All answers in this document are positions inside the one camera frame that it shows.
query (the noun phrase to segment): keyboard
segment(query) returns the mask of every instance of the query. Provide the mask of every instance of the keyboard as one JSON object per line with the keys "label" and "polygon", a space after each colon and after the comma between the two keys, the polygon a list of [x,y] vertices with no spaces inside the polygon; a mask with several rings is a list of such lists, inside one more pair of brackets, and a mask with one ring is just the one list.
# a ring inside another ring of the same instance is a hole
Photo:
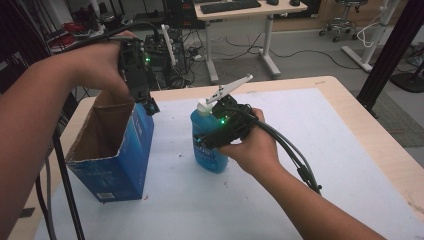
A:
{"label": "keyboard", "polygon": [[197,3],[207,3],[207,2],[216,2],[216,3],[218,3],[218,2],[221,2],[221,0],[193,0],[193,3],[194,4],[197,4]]}
{"label": "keyboard", "polygon": [[200,6],[203,14],[227,12],[241,9],[257,8],[261,4],[257,0],[244,0],[236,2],[212,3]]}

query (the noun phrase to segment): open box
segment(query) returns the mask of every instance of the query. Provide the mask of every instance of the open box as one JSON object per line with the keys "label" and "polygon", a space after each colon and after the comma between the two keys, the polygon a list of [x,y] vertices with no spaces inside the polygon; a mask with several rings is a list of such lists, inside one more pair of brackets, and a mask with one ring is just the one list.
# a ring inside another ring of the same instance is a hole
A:
{"label": "open box", "polygon": [[100,202],[141,199],[153,129],[141,104],[102,91],[66,164]]}

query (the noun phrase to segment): table leg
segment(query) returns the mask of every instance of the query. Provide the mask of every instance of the table leg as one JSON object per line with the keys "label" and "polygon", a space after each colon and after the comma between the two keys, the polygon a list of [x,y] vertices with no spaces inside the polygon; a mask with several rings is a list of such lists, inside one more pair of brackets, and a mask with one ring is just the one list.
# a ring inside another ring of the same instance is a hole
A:
{"label": "table leg", "polygon": [[387,25],[389,24],[389,21],[396,9],[396,6],[398,5],[400,0],[390,0],[387,3],[387,9],[383,12],[383,15],[381,16],[380,23],[378,24],[376,30],[374,31],[371,42],[373,43],[371,47],[367,47],[365,49],[364,54],[362,55],[362,58],[358,56],[352,49],[350,49],[348,46],[343,46],[342,50],[350,57],[352,58],[362,69],[364,69],[365,72],[371,72],[372,67],[369,64],[369,61],[372,57],[372,55],[375,52],[375,49],[377,48],[378,43],[380,42],[381,38],[383,37],[384,31],[387,28]]}
{"label": "table leg", "polygon": [[263,49],[259,50],[259,53],[261,54],[261,57],[265,61],[266,65],[271,70],[272,79],[277,79],[281,75],[281,72],[275,65],[274,61],[272,61],[271,57],[269,56],[269,45],[271,44],[271,32],[272,32],[273,21],[274,21],[273,15],[268,15],[266,19],[266,26],[265,26],[264,47]]}
{"label": "table leg", "polygon": [[205,30],[206,30],[206,66],[208,67],[209,77],[211,79],[212,84],[218,84],[218,74],[216,73],[215,65],[212,61],[212,47],[211,47],[211,36],[210,36],[210,22],[205,22]]}

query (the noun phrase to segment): hand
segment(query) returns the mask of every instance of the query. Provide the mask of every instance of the hand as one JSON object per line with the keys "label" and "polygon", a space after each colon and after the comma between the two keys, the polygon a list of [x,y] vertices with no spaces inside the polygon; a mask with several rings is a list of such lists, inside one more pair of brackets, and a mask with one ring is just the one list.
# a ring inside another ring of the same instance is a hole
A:
{"label": "hand", "polygon": [[[135,37],[129,31],[119,35]],[[72,71],[72,87],[105,89],[130,98],[128,87],[118,73],[119,50],[118,41],[101,42],[54,56],[50,61],[66,64],[64,67]]]}
{"label": "hand", "polygon": [[[259,121],[265,122],[262,110],[253,109]],[[270,169],[282,168],[275,140],[258,126],[254,126],[240,144],[219,148],[222,154],[236,160],[240,167],[254,177],[267,174]]]}

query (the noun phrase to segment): black metal pole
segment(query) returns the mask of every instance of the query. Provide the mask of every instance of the black metal pole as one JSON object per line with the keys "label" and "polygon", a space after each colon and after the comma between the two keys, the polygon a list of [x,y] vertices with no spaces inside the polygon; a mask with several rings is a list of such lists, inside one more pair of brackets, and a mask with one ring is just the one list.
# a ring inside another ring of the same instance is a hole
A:
{"label": "black metal pole", "polygon": [[69,210],[71,211],[72,220],[74,222],[75,232],[78,240],[84,240],[84,232],[82,230],[77,206],[75,204],[74,194],[72,193],[71,182],[69,181],[68,171],[66,169],[65,156],[63,155],[62,144],[60,143],[59,130],[55,129],[53,133],[53,145],[56,151],[57,161],[59,163],[60,174],[62,175],[63,186],[68,199]]}
{"label": "black metal pole", "polygon": [[424,23],[424,1],[409,0],[357,100],[369,111]]}

